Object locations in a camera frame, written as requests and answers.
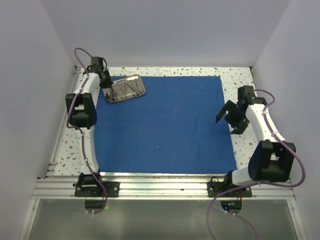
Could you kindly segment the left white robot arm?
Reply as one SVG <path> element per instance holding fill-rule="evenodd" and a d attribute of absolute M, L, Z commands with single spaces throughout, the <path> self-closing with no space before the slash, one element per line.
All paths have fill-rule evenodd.
<path fill-rule="evenodd" d="M 77 183 L 77 190 L 86 188 L 92 196 L 103 193 L 104 184 L 101 182 L 99 165 L 96 159 L 94 145 L 94 129 L 97 123 L 97 112 L 93 100 L 93 93 L 102 84 L 111 86 L 111 78 L 104 58 L 94 56 L 91 64 L 84 69 L 83 82 L 73 92 L 65 96 L 67 123 L 69 129 L 78 131 L 78 140 L 82 156 L 81 172 Z"/>

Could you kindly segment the blue surgical cloth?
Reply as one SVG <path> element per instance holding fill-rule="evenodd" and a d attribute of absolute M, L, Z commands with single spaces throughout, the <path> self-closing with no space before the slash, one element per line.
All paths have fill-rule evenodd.
<path fill-rule="evenodd" d="M 97 100 L 95 155 L 102 172 L 214 174 L 236 169 L 216 76 L 143 77 L 143 96 Z"/>

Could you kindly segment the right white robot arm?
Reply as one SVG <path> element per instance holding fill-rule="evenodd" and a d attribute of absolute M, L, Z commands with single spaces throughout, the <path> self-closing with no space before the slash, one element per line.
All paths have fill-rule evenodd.
<path fill-rule="evenodd" d="M 266 106 L 265 98 L 256 96 L 252 86 L 244 85 L 237 90 L 237 102 L 228 100 L 216 116 L 217 122 L 225 119 L 233 135 L 241 135 L 252 126 L 257 139 L 248 165 L 229 171 L 224 178 L 222 189 L 227 196 L 235 196 L 242 185 L 284 183 L 289 179 L 296 146 L 278 133 Z"/>

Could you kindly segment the steel instrument tray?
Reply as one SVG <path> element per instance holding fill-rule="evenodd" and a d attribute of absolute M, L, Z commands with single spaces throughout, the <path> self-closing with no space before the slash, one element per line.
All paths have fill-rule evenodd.
<path fill-rule="evenodd" d="M 141 97 L 141 96 L 138 96 L 138 97 L 133 96 L 133 91 L 128 87 L 128 83 L 130 81 L 136 81 L 138 83 L 140 89 L 143 91 L 143 94 L 141 96 L 143 96 L 146 93 L 146 87 L 144 85 L 142 77 L 140 75 L 135 74 L 135 75 L 114 80 L 112 84 L 112 88 L 104 88 L 102 92 L 106 101 L 109 104 L 114 104 L 114 103 L 129 100 L 129 99 Z M 128 90 L 127 96 L 122 95 L 122 92 L 120 90 L 120 86 L 124 82 L 127 82 L 127 90 Z"/>

